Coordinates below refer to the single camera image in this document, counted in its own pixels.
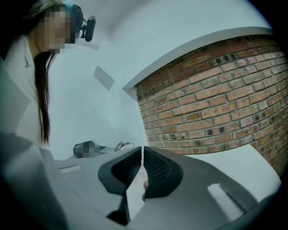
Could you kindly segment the white ceiling panel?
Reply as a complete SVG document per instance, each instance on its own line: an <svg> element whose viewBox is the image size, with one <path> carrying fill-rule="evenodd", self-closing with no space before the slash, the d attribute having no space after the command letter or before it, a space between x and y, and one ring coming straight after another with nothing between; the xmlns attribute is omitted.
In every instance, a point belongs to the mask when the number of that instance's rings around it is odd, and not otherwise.
<svg viewBox="0 0 288 230"><path fill-rule="evenodd" d="M115 80L100 66L96 66L93 76L107 89L110 90Z"/></svg>

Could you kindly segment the person's white shirt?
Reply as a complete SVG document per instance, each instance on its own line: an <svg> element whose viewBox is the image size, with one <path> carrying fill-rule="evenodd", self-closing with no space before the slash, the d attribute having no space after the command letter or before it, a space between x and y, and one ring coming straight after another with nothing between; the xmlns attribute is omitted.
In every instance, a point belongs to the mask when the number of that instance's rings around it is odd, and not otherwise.
<svg viewBox="0 0 288 230"><path fill-rule="evenodd" d="M0 132L14 133L42 146L35 65L26 36L0 57Z"/></svg>

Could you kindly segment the pale green round container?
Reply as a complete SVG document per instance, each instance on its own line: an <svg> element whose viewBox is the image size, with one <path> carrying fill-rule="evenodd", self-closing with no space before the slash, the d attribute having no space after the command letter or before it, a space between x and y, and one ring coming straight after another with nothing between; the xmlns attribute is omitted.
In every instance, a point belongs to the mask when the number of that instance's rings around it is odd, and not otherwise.
<svg viewBox="0 0 288 230"><path fill-rule="evenodd" d="M100 146L94 141L87 141L76 144L73 148L73 155L76 158L93 158L101 154L105 146Z"/></svg>

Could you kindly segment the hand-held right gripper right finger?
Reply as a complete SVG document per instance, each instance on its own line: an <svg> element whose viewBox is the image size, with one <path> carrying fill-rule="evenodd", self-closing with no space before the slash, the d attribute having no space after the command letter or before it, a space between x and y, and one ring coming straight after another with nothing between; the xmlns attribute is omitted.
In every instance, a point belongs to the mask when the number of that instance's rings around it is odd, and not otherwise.
<svg viewBox="0 0 288 230"><path fill-rule="evenodd" d="M145 203L134 230L246 230L281 186L251 146L193 157L144 148Z"/></svg>

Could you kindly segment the thin metal-framed eyeglasses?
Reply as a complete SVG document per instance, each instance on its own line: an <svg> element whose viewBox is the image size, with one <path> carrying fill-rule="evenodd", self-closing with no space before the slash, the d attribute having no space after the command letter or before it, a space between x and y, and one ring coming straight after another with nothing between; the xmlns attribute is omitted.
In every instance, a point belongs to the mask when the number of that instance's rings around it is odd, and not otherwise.
<svg viewBox="0 0 288 230"><path fill-rule="evenodd" d="M129 146L129 145L132 145L133 147L135 147L134 143L121 141L121 142L119 142L119 143L116 145L114 151L115 151L115 152L116 152L116 151L120 151L122 147L124 147L124 146Z"/></svg>

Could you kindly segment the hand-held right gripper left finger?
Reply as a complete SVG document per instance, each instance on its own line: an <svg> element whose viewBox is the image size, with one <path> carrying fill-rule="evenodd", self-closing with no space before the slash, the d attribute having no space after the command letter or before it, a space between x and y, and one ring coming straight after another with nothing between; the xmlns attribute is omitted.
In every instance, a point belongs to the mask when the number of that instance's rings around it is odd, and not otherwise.
<svg viewBox="0 0 288 230"><path fill-rule="evenodd" d="M0 175L40 230L129 230L126 190L141 148L55 160L14 134L0 133Z"/></svg>

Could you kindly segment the person's right hand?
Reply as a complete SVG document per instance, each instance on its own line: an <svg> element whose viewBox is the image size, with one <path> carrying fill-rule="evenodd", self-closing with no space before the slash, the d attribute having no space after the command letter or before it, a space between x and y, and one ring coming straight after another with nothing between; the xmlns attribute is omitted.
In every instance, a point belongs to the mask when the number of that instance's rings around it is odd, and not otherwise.
<svg viewBox="0 0 288 230"><path fill-rule="evenodd" d="M145 180L145 181L144 181L143 186L144 186L144 193L143 193L143 195L142 195L142 201L144 202L144 201L145 201L145 193L146 193L146 190L147 190L148 187L149 187L149 182L148 182L148 180Z"/></svg>

